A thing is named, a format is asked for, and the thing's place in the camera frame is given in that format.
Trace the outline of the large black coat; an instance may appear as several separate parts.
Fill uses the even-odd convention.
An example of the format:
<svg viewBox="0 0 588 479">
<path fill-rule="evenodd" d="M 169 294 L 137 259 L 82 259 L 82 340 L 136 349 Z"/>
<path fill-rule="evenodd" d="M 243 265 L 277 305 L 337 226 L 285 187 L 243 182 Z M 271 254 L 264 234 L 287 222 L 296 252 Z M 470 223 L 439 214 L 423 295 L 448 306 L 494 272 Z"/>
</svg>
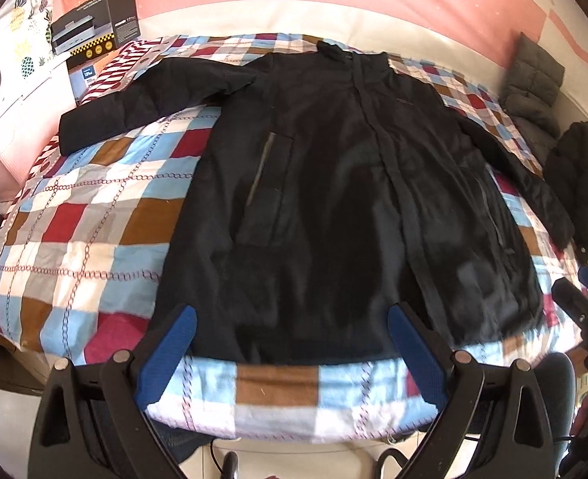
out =
<svg viewBox="0 0 588 479">
<path fill-rule="evenodd" d="M 551 188 L 385 54 L 319 42 L 243 66 L 171 57 L 61 117 L 64 154 L 203 103 L 219 107 L 168 246 L 151 321 L 195 308 L 199 357 L 386 359 L 394 305 L 450 345 L 539 327 L 543 294 L 493 180 L 557 247 L 573 225 Z"/>
</svg>

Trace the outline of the black puffer jacket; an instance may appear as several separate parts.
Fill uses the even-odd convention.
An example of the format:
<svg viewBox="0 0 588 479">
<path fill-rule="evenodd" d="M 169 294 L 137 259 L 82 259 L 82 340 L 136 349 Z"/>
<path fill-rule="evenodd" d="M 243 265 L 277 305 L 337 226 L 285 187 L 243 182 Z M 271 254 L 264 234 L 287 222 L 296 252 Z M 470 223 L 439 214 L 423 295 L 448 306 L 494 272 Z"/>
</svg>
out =
<svg viewBox="0 0 588 479">
<path fill-rule="evenodd" d="M 588 122 L 574 122 L 549 152 L 543 167 L 574 226 L 575 255 L 588 266 Z"/>
</svg>

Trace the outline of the checkered plaid bed quilt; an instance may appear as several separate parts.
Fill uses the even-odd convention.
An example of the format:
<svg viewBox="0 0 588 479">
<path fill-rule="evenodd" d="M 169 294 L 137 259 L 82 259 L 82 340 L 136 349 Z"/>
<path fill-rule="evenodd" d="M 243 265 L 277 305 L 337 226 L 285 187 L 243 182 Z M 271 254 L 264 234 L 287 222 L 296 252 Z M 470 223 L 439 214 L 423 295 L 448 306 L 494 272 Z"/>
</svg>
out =
<svg viewBox="0 0 588 479">
<path fill-rule="evenodd" d="M 178 36 L 119 90 L 167 57 L 243 65 L 268 53 L 315 51 L 301 34 Z M 432 84 L 446 105 L 501 138 L 532 171 L 540 166 L 483 85 L 453 69 L 390 53 L 390 65 Z M 60 156 L 54 137 L 34 162 L 0 229 L 0 335 L 29 356 L 103 362 L 144 335 L 180 213 L 217 108 L 195 107 L 143 129 Z M 556 251 L 514 185 L 492 177 L 528 244 L 543 292 L 538 329 L 465 348 L 480 362 L 537 363 L 578 345 L 580 331 L 551 299 L 551 284 L 578 286 L 578 262 Z M 150 418 L 224 438 L 326 443 L 376 439 L 426 425 L 436 409 L 420 398 L 401 359 L 285 371 L 188 356 Z"/>
</svg>

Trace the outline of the grey quilted down jacket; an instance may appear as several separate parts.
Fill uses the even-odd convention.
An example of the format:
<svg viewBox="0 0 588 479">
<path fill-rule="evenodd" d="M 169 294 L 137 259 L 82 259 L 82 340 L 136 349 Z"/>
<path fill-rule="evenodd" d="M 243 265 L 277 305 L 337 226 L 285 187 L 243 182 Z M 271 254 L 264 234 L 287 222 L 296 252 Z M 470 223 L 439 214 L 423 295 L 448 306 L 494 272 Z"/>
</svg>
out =
<svg viewBox="0 0 588 479">
<path fill-rule="evenodd" d="M 563 83 L 564 67 L 522 32 L 504 78 L 499 103 L 541 166 L 561 137 L 552 112 Z"/>
</svg>

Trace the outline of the blue white cardboard box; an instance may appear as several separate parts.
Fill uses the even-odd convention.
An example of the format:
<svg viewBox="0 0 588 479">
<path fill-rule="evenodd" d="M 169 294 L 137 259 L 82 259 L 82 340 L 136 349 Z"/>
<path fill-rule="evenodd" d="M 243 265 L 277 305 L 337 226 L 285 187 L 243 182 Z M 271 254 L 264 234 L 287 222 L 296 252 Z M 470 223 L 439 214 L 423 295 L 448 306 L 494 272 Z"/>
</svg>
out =
<svg viewBox="0 0 588 479">
<path fill-rule="evenodd" d="M 81 102 L 83 96 L 89 91 L 89 86 L 97 79 L 108 62 L 109 55 L 105 54 L 69 70 L 72 95 L 77 103 Z"/>
</svg>

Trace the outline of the red white striped pillow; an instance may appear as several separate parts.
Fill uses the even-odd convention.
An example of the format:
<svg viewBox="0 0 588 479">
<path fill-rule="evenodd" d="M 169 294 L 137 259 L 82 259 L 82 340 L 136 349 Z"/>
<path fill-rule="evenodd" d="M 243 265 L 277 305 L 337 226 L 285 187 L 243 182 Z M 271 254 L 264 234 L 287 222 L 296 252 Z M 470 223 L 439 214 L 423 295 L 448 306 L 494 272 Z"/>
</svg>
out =
<svg viewBox="0 0 588 479">
<path fill-rule="evenodd" d="M 133 78 L 136 70 L 146 68 L 153 63 L 161 53 L 171 47 L 177 38 L 178 36 L 174 35 L 131 41 L 119 51 L 108 54 L 105 61 L 98 61 L 93 65 L 95 68 L 93 76 L 83 79 L 84 89 L 75 99 L 77 104 L 84 104 L 89 99 L 95 99 L 105 92 L 116 90 L 123 78 Z"/>
</svg>

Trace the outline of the pineapple print curtain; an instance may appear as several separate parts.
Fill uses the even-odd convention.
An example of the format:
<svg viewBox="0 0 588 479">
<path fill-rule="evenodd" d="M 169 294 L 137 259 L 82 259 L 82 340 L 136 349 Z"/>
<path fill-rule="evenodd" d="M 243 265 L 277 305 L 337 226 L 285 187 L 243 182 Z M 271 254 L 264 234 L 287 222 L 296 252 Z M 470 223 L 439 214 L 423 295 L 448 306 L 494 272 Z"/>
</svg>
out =
<svg viewBox="0 0 588 479">
<path fill-rule="evenodd" d="M 53 0 L 5 0 L 0 7 L 0 110 L 53 57 Z"/>
</svg>

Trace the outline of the black printed cardboard box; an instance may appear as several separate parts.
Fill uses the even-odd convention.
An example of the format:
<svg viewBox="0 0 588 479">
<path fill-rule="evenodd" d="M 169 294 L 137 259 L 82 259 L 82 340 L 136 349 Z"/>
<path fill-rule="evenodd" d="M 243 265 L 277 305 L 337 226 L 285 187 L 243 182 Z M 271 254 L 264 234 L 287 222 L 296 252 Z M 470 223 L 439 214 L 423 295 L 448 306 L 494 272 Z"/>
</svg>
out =
<svg viewBox="0 0 588 479">
<path fill-rule="evenodd" d="M 104 55 L 140 36 L 136 0 L 87 0 L 51 26 L 57 55 L 81 62 Z"/>
</svg>

